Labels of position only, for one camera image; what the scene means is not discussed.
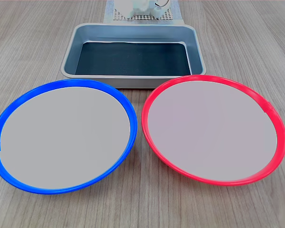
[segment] white plate center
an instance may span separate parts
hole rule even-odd
[[[86,183],[111,168],[130,136],[129,117],[111,95],[86,87],[40,94],[6,121],[0,159],[18,181],[44,189]]]
[[[190,81],[164,90],[150,107],[148,127],[166,159],[208,180],[247,178],[276,152],[268,115],[250,96],[220,83]]]

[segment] wood grain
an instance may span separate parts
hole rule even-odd
[[[285,123],[285,1],[180,1],[197,30],[207,74],[264,96]],[[102,22],[105,1],[0,1],[0,114],[17,97],[63,79],[74,27]],[[148,90],[122,90],[138,116]],[[217,187],[179,175],[139,127],[122,165],[97,184],[44,196],[0,177],[0,228],[285,228],[285,159],[257,183]]]

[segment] red rim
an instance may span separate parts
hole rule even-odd
[[[263,109],[263,111],[269,116],[270,120],[272,121],[276,135],[277,135],[277,147],[275,151],[275,155],[273,156],[272,160],[270,163],[262,169],[260,172],[247,177],[245,179],[241,180],[234,180],[234,181],[216,181],[216,180],[208,180],[204,179],[195,175],[192,175],[190,173],[185,172],[184,170],[180,169],[176,165],[172,164],[169,160],[167,160],[161,153],[160,151],[156,148],[154,142],[152,141],[152,138],[149,134],[149,128],[148,128],[148,114],[149,114],[149,109],[153,103],[153,101],[157,98],[157,96],[163,92],[165,89],[179,84],[183,82],[188,82],[188,81],[207,81],[207,82],[216,82],[216,83],[221,83],[225,84],[228,86],[231,86],[233,88],[236,88],[243,93],[247,94],[251,98],[253,98],[259,106]],[[145,138],[152,148],[152,150],[155,152],[155,154],[165,163],[167,164],[170,168],[174,169],[175,171],[179,172],[180,174],[187,176],[189,178],[192,178],[197,181],[201,181],[207,184],[214,184],[214,185],[221,185],[221,186],[238,186],[238,185],[245,185],[245,184],[250,184],[256,181],[259,181],[269,174],[271,174],[282,162],[284,156],[285,156],[285,126],[283,124],[283,121],[277,111],[274,109],[274,107],[265,99],[263,98],[260,94],[257,92],[253,91],[252,89],[248,88],[245,85],[242,85],[238,82],[222,78],[222,77],[217,77],[217,76],[210,76],[210,75],[191,75],[191,76],[182,76],[178,77],[176,79],[172,79],[159,87],[157,87],[153,92],[149,95],[147,98],[144,107],[142,109],[142,131],[145,135]]]

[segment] blue rim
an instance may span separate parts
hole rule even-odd
[[[4,180],[6,180],[8,183],[15,186],[16,188],[19,188],[19,189],[24,190],[24,191],[32,192],[32,193],[37,193],[37,194],[61,194],[61,193],[72,192],[72,191],[76,191],[76,190],[88,187],[88,186],[100,181],[101,179],[108,176],[111,172],[113,172],[125,160],[125,158],[130,153],[130,150],[132,149],[132,147],[134,145],[134,141],[135,141],[135,138],[137,135],[138,126],[137,126],[136,113],[135,113],[135,110],[134,110],[132,104],[130,103],[130,101],[121,92],[119,92],[117,89],[115,89],[115,88],[113,88],[107,84],[97,82],[97,81],[93,81],[93,80],[89,80],[89,79],[65,79],[65,80],[61,80],[61,81],[55,81],[55,82],[51,82],[51,83],[39,86],[39,87],[25,93],[24,95],[19,97],[17,100],[15,100],[13,103],[11,103],[5,109],[5,111],[1,114],[1,116],[0,116],[0,138],[1,138],[1,132],[2,132],[2,129],[3,129],[5,122],[7,121],[9,116],[19,106],[21,106],[23,103],[30,100],[31,98],[38,96],[42,93],[45,93],[45,92],[48,92],[51,90],[55,90],[55,89],[65,88],[65,87],[88,87],[88,88],[98,89],[98,90],[101,90],[103,92],[110,94],[116,100],[118,100],[121,103],[121,105],[124,107],[124,109],[126,110],[128,117],[129,117],[129,121],[130,121],[129,142],[128,142],[122,156],[119,158],[119,160],[110,169],[108,169],[105,173],[103,173],[102,175],[98,176],[97,178],[95,178],[89,182],[86,182],[86,183],[83,183],[83,184],[80,184],[80,185],[77,185],[74,187],[64,188],[64,189],[41,189],[41,188],[35,188],[32,186],[26,185],[24,183],[21,183],[20,181],[18,181],[14,177],[12,177],[6,171],[6,169],[3,167],[1,160],[0,160],[0,176]]]

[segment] plate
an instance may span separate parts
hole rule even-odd
[[[143,107],[142,130],[164,163],[208,184],[258,181],[285,155],[285,127],[273,106],[217,76],[184,76],[156,88]]]
[[[133,106],[115,88],[89,79],[55,81],[0,116],[0,175],[33,193],[79,190],[116,169],[136,134]]]

